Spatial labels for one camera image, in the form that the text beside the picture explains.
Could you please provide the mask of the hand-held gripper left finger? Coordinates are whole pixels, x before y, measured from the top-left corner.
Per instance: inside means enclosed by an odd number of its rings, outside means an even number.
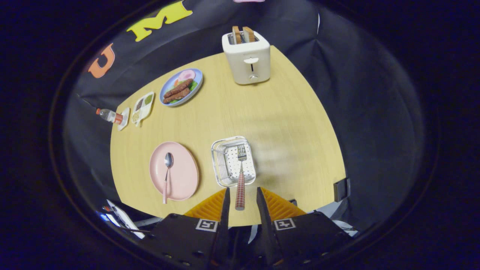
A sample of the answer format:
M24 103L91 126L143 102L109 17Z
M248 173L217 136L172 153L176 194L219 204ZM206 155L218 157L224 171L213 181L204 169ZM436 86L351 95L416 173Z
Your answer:
M226 267L229 210L230 189L224 188L185 214L168 214L141 247L175 269Z

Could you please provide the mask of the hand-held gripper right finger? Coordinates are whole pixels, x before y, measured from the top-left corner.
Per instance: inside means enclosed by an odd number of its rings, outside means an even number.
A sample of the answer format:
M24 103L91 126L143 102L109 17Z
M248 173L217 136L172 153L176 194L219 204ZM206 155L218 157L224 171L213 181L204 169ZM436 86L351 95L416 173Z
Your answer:
M262 224L259 254L269 268L310 268L353 241L323 213L305 213L265 188L257 188L256 202Z

